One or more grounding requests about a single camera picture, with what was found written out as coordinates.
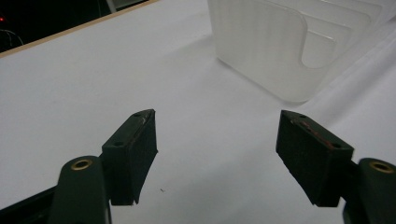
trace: white table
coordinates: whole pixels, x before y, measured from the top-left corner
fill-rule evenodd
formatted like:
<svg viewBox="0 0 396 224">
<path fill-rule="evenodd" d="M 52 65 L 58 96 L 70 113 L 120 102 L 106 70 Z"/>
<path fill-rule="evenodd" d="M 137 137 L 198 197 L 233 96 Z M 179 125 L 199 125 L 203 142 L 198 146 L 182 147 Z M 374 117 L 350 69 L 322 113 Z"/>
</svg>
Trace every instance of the white table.
<svg viewBox="0 0 396 224">
<path fill-rule="evenodd" d="M 137 206 L 113 223 L 340 224 L 275 151 L 281 109 L 396 163 L 396 32 L 305 104 L 216 59 L 205 0 L 161 0 L 0 58 L 0 208 L 56 185 L 134 112 L 157 111 L 157 155 Z"/>
</svg>

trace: brass screw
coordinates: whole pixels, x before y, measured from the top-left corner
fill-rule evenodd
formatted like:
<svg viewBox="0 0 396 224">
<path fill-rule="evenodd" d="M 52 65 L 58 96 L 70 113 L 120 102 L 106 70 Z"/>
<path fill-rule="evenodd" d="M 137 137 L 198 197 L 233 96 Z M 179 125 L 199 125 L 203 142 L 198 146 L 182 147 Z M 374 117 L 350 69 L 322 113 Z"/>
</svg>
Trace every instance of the brass screw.
<svg viewBox="0 0 396 224">
<path fill-rule="evenodd" d="M 92 161 L 91 160 L 86 160 L 86 159 L 79 160 L 79 161 L 76 161 L 75 163 L 73 163 L 72 170 L 74 170 L 74 171 L 85 170 L 90 165 L 92 165 Z"/>
<path fill-rule="evenodd" d="M 370 166 L 373 169 L 385 174 L 393 174 L 395 172 L 390 166 L 380 161 L 372 161 L 370 162 Z"/>
</svg>

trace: translucent plastic container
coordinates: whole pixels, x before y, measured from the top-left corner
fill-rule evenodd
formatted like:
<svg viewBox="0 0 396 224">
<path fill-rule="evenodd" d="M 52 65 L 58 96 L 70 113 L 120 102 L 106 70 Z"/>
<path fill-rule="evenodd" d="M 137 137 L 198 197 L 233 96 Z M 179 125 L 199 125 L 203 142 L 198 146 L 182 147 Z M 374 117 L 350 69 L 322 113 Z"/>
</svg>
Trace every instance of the translucent plastic container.
<svg viewBox="0 0 396 224">
<path fill-rule="evenodd" d="M 208 0 L 218 57 L 280 98 L 303 102 L 367 49 L 396 0 Z"/>
</svg>

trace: plastic bin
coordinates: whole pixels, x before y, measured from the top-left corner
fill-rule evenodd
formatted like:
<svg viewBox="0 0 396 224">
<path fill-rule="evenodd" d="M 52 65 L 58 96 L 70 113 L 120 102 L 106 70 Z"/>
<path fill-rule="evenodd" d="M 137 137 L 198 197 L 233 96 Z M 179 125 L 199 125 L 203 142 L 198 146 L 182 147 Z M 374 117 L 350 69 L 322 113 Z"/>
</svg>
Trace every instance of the plastic bin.
<svg viewBox="0 0 396 224">
<path fill-rule="evenodd" d="M 368 50 L 396 0 L 208 0 L 218 57 L 291 102 L 309 100 Z"/>
</svg>

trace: dark background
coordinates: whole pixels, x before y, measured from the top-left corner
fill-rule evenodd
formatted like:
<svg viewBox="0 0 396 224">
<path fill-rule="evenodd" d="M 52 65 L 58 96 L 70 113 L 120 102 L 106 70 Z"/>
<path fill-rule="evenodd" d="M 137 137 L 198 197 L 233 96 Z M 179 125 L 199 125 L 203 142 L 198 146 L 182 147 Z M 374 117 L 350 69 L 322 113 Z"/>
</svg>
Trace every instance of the dark background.
<svg viewBox="0 0 396 224">
<path fill-rule="evenodd" d="M 108 14 L 106 0 L 0 0 L 0 52 Z"/>
</svg>

